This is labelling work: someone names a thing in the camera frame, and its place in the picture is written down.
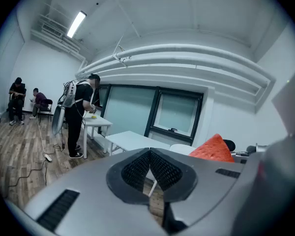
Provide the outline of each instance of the man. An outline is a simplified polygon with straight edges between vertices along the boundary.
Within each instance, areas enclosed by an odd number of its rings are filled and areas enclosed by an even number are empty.
[[[43,104],[43,100],[47,99],[46,96],[43,93],[38,92],[38,88],[34,88],[33,95],[35,97],[35,104],[30,119],[36,119],[36,114],[39,108],[48,107],[48,104]]]
[[[82,153],[77,152],[81,147],[77,145],[77,141],[80,136],[82,119],[84,110],[90,113],[95,113],[95,110],[90,106],[93,90],[99,87],[100,78],[97,74],[91,74],[87,81],[87,84],[77,84],[75,92],[75,100],[83,99],[72,105],[71,108],[66,108],[65,119],[68,123],[69,135],[68,135],[68,149],[70,158],[81,158]]]
[[[24,122],[22,121],[22,107],[23,107],[23,100],[26,96],[26,89],[25,86],[21,84],[22,79],[20,77],[16,78],[15,82],[12,84],[10,88],[10,94],[12,95],[12,99],[9,102],[8,109],[9,109],[9,118],[10,118],[10,125],[15,124],[15,119],[13,115],[13,108],[15,108],[19,123],[21,125],[24,125]]]

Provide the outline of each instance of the sitting person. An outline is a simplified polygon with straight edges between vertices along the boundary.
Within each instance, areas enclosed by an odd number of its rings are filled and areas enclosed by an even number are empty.
[[[48,104],[43,104],[43,100],[47,98],[43,93],[38,92],[38,88],[34,88],[33,95],[35,96],[35,104],[30,119],[36,119],[36,114],[39,108],[48,108]]]
[[[16,121],[14,119],[13,108],[15,108],[16,113],[19,118],[19,123],[24,125],[22,121],[22,108],[23,108],[23,100],[26,96],[26,89],[24,85],[21,85],[22,79],[18,77],[15,82],[12,84],[10,88],[10,94],[12,95],[12,99],[9,102],[8,109],[9,109],[9,118],[10,118],[10,125],[13,125]]]

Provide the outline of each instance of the white table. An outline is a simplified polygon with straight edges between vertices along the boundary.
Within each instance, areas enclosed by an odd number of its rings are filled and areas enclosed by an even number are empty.
[[[113,144],[116,144],[117,147],[121,148],[124,151],[130,151],[134,149],[139,149],[139,148],[164,148],[169,150],[170,146],[165,143],[161,143],[159,141],[153,140],[151,138],[138,135],[132,131],[126,131],[122,132],[119,134],[114,134],[111,136],[106,136],[106,140],[110,142],[110,149],[109,149],[109,155],[112,154],[113,151]],[[157,181],[154,181],[154,185],[149,192],[148,196],[150,197],[156,187]]]
[[[109,127],[113,125],[110,121],[107,121],[106,119],[102,118],[99,115],[96,115],[96,118],[92,118],[93,114],[87,112],[84,120],[84,140],[83,140],[83,156],[84,159],[87,157],[87,138],[88,138],[88,127],[92,127],[92,135],[91,139],[94,139],[94,128],[95,127],[107,127],[106,129],[106,136],[109,135]]]

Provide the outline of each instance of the ceiling light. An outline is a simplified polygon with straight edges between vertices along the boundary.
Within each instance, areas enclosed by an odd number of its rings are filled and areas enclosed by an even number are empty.
[[[73,21],[67,36],[68,37],[73,37],[75,31],[77,30],[77,28],[79,27],[79,25],[82,23],[83,19],[86,17],[87,15],[80,11],[79,14],[76,16],[75,20]]]

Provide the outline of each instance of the air vent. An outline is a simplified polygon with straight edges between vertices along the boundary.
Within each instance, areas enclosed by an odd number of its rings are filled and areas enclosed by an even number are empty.
[[[79,192],[65,190],[38,218],[38,224],[53,232],[79,195]]]
[[[229,170],[225,170],[225,169],[218,169],[215,171],[218,174],[222,174],[228,177],[233,177],[233,178],[239,178],[240,176],[240,172],[236,172],[236,171],[229,171]]]
[[[43,26],[42,26],[42,29],[49,32],[50,34],[58,37],[58,38],[62,37],[62,32],[61,31],[49,26],[48,24],[44,23]]]

